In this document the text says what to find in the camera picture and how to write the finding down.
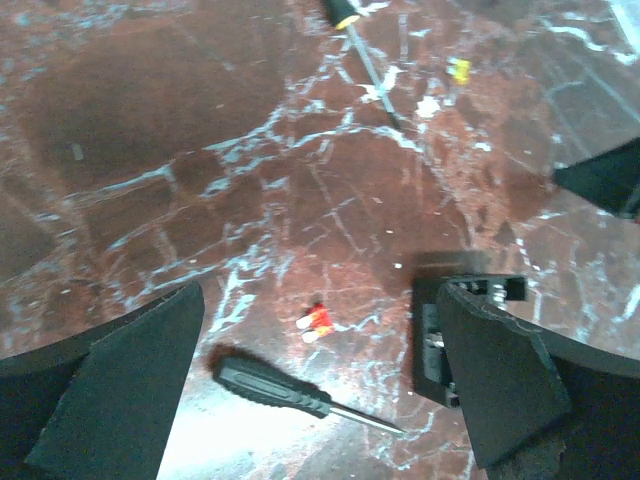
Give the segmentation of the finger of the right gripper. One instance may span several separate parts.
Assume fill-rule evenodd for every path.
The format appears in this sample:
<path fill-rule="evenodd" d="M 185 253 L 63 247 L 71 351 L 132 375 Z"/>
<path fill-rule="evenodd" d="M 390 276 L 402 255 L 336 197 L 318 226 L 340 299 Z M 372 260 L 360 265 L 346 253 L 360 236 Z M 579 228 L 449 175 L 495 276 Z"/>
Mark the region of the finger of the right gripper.
<path fill-rule="evenodd" d="M 555 168 L 553 181 L 618 218 L 639 217 L 639 139 L 574 165 Z"/>

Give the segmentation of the black fuse box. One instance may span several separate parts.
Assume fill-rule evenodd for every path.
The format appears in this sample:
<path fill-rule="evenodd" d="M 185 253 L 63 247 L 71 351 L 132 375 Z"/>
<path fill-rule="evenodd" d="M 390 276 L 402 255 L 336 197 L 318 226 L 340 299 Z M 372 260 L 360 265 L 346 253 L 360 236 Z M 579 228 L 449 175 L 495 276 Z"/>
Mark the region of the black fuse box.
<path fill-rule="evenodd" d="M 436 298 L 441 286 L 452 284 L 501 309 L 509 301 L 527 299 L 523 275 L 460 274 L 421 277 L 412 283 L 412 379 L 415 393 L 449 409 L 460 407 L 449 366 Z"/>

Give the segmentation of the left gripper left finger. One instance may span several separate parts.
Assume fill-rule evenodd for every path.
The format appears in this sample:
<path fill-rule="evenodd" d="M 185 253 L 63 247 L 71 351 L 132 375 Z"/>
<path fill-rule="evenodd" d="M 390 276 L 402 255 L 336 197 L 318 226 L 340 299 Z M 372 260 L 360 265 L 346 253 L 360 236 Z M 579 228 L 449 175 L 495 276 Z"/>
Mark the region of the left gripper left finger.
<path fill-rule="evenodd" d="M 193 282 L 118 319 L 2 359 L 2 478 L 155 478 L 204 310 Z"/>

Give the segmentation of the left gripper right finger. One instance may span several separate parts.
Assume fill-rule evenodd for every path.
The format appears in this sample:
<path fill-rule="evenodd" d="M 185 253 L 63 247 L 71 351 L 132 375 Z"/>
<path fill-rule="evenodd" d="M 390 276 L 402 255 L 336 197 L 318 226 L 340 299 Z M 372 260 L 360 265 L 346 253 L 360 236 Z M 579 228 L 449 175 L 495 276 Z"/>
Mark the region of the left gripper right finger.
<path fill-rule="evenodd" d="M 440 288 L 441 330 L 490 479 L 636 479 L 639 362 Z"/>

